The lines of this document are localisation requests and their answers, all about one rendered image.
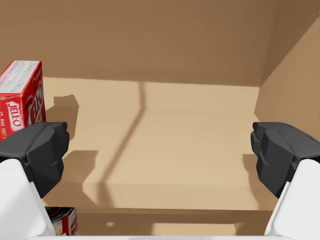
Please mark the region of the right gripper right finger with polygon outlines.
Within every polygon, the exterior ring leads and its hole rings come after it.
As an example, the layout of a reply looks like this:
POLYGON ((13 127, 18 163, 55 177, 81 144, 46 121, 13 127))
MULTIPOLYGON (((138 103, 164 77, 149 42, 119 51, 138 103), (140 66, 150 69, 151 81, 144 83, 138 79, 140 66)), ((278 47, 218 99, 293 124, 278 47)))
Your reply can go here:
POLYGON ((320 236, 320 141, 282 122, 254 122, 259 181, 278 201, 266 236, 320 236))

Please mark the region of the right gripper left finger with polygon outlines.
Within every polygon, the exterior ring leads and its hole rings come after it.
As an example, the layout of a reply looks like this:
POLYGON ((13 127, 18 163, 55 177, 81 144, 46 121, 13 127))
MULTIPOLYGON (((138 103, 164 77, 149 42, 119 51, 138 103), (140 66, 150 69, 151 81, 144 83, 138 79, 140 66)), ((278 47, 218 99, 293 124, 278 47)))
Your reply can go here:
POLYGON ((0 141, 0 237, 55 235, 42 199, 62 178, 67 127, 35 123, 0 141))

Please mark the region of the red and white can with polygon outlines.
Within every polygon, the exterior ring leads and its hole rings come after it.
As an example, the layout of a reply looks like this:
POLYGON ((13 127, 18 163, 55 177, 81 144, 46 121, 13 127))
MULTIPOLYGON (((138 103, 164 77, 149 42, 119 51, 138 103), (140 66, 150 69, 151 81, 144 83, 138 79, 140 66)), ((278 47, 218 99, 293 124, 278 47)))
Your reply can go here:
POLYGON ((78 236, 79 226, 75 207, 45 207, 56 236, 78 236))

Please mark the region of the pale wooden shelf unit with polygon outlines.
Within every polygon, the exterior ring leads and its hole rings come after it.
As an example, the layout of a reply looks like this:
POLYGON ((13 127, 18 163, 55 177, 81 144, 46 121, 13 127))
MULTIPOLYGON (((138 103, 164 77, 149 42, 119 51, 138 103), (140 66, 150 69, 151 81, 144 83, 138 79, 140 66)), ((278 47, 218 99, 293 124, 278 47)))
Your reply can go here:
POLYGON ((262 235, 254 122, 320 140, 320 0, 0 0, 0 73, 42 61, 83 236, 262 235))

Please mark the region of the red and white carton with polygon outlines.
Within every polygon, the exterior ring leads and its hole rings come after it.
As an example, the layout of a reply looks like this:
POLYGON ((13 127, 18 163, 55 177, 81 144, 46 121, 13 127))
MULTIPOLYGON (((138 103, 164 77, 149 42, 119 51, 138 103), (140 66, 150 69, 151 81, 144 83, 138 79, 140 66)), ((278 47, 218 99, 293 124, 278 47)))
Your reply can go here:
POLYGON ((13 60, 0 74, 0 141, 45 121, 42 62, 13 60))

